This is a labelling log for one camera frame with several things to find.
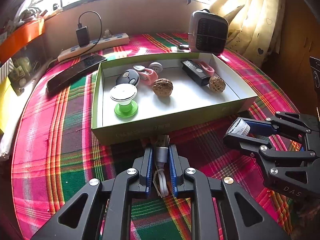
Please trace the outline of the green white suction stand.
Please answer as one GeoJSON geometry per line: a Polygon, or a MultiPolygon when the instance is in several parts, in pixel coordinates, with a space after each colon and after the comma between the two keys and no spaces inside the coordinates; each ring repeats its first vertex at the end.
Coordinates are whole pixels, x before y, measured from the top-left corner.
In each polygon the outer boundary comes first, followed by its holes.
{"type": "Polygon", "coordinates": [[[130,118],[138,112],[138,104],[134,101],[137,93],[137,87],[129,83],[121,83],[110,90],[110,98],[117,103],[114,112],[118,117],[130,118]]]}

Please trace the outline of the orange tray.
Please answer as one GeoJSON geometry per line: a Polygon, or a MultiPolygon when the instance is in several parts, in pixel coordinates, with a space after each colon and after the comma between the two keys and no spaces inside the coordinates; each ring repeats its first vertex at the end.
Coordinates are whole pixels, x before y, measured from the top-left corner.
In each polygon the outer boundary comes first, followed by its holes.
{"type": "Polygon", "coordinates": [[[0,46],[1,63],[5,63],[10,57],[14,56],[29,42],[44,34],[44,32],[45,26],[42,17],[16,29],[0,46]]]}

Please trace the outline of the black oval key fob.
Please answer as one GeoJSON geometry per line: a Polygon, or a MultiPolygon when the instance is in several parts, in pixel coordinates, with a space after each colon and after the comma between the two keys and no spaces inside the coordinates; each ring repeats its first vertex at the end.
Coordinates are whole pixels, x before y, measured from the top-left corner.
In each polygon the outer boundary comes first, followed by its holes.
{"type": "Polygon", "coordinates": [[[139,81],[140,75],[138,74],[138,72],[134,69],[127,69],[117,77],[116,85],[128,83],[137,87],[139,81]]]}

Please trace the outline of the walnut near remote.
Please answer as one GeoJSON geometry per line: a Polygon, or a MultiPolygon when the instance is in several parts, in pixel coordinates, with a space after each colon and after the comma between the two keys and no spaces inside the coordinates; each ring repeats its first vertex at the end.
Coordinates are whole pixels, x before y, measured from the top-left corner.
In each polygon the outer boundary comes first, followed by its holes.
{"type": "Polygon", "coordinates": [[[212,76],[209,80],[209,88],[212,92],[222,93],[226,88],[226,84],[220,77],[212,76]]]}

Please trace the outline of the black small remote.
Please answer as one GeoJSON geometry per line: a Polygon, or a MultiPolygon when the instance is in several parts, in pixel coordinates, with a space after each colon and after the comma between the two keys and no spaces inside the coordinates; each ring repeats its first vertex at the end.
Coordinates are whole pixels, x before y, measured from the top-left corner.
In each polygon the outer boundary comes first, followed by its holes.
{"type": "Polygon", "coordinates": [[[206,86],[209,84],[210,76],[202,69],[200,64],[191,60],[182,60],[181,63],[182,69],[199,86],[206,86]]]}

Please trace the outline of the black smartphone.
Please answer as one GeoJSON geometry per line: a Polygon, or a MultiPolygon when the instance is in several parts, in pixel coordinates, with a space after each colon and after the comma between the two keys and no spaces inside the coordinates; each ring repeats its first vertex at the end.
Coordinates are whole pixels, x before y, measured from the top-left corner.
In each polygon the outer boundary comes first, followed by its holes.
{"type": "Polygon", "coordinates": [[[99,64],[105,60],[106,57],[94,54],[70,66],[48,81],[47,94],[54,95],[67,86],[72,85],[80,78],[96,71],[99,64]]]}

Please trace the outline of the striped gift box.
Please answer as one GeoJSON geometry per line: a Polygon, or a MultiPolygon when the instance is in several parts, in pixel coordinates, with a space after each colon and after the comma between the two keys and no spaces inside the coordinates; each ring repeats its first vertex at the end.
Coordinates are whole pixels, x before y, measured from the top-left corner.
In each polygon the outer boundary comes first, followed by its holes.
{"type": "Polygon", "coordinates": [[[12,59],[9,58],[0,67],[0,83],[2,83],[14,69],[15,69],[14,63],[12,59]]]}

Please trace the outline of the yellow box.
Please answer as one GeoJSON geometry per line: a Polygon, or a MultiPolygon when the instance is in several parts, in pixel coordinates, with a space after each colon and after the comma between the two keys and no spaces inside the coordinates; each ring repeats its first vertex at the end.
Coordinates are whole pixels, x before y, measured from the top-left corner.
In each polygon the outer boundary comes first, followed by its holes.
{"type": "Polygon", "coordinates": [[[11,82],[8,77],[6,77],[1,83],[1,102],[0,102],[0,111],[1,111],[1,135],[4,134],[5,127],[8,122],[10,115],[9,101],[10,96],[12,95],[11,82]]]}

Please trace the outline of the white plug on strip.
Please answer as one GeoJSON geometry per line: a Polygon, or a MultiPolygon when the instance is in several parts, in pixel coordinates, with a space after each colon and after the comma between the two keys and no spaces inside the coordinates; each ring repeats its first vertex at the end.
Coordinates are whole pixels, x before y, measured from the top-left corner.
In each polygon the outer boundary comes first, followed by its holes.
{"type": "Polygon", "coordinates": [[[112,37],[112,32],[110,31],[110,29],[106,29],[103,34],[103,39],[108,39],[111,37],[112,37]]]}

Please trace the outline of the pink white clip gadget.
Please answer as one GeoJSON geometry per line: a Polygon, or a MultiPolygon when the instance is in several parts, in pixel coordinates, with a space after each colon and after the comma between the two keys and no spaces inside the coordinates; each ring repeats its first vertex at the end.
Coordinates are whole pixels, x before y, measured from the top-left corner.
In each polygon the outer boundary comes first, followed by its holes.
{"type": "Polygon", "coordinates": [[[141,81],[151,86],[158,79],[158,74],[150,68],[146,68],[143,65],[136,64],[133,66],[134,70],[139,74],[141,81]]]}

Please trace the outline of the green white cardboard box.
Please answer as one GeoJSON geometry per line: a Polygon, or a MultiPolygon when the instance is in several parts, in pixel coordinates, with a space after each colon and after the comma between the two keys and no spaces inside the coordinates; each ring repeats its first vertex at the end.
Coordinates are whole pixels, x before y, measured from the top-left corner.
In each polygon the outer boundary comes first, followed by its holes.
{"type": "Polygon", "coordinates": [[[245,111],[257,98],[256,92],[220,58],[206,53],[149,54],[104,61],[100,64],[95,83],[91,130],[103,145],[141,139],[176,131],[245,111]],[[214,75],[226,84],[223,92],[214,92],[209,86],[200,86],[182,69],[184,59],[204,62],[214,75]],[[173,84],[170,96],[157,96],[142,82],[136,95],[130,98],[138,105],[137,113],[128,118],[119,117],[114,109],[119,103],[110,91],[116,79],[140,64],[153,62],[162,65],[160,78],[173,84]]]}

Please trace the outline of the white power strip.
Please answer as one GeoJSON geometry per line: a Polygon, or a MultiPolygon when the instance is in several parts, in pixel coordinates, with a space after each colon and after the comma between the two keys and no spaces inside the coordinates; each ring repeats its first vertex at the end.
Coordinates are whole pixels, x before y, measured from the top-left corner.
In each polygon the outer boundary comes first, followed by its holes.
{"type": "Polygon", "coordinates": [[[70,58],[84,55],[86,53],[92,53],[97,50],[103,50],[106,48],[117,47],[124,44],[128,44],[129,41],[130,41],[129,36],[126,33],[112,35],[107,38],[102,38],[99,41],[93,40],[84,47],[80,47],[79,45],[76,45],[69,49],[63,50],[57,57],[57,60],[59,62],[62,62],[70,58]]]}

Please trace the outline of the walnut near centre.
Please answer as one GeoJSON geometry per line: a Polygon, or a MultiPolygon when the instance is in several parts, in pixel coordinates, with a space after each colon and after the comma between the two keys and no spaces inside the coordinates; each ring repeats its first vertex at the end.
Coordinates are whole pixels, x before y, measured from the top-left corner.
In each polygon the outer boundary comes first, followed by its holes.
{"type": "Polygon", "coordinates": [[[153,92],[160,97],[169,97],[173,91],[173,84],[170,80],[161,78],[154,81],[153,92]]]}

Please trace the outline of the white round wall plug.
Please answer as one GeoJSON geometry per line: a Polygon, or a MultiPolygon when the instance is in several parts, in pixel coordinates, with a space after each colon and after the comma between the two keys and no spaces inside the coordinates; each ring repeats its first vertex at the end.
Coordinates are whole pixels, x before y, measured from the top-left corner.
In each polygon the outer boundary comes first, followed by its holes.
{"type": "Polygon", "coordinates": [[[163,71],[163,66],[159,62],[152,62],[149,64],[149,68],[151,70],[154,70],[157,74],[161,73],[163,71]]]}

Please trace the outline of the grey portable heater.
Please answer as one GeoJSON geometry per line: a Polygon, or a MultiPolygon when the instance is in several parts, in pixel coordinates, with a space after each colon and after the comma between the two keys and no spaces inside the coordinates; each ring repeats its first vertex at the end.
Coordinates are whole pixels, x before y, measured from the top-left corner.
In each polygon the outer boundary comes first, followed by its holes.
{"type": "Polygon", "coordinates": [[[192,52],[223,53],[229,24],[221,16],[210,13],[207,9],[191,14],[188,30],[188,44],[192,52]]]}

